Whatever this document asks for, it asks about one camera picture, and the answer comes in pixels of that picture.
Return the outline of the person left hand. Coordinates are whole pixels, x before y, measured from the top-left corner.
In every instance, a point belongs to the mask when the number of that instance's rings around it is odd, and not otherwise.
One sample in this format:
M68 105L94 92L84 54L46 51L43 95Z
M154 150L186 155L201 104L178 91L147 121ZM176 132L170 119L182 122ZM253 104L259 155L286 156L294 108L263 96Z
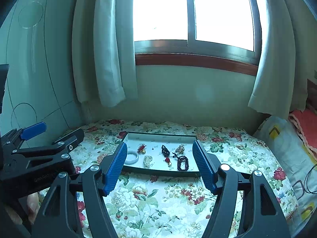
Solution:
M30 224L33 225L38 214L38 211L40 209L38 193L35 192L33 194L28 195L26 201L22 204L19 203L18 205L22 206L23 212L26 213ZM4 204L4 208L14 224L23 224L21 216L11 206Z

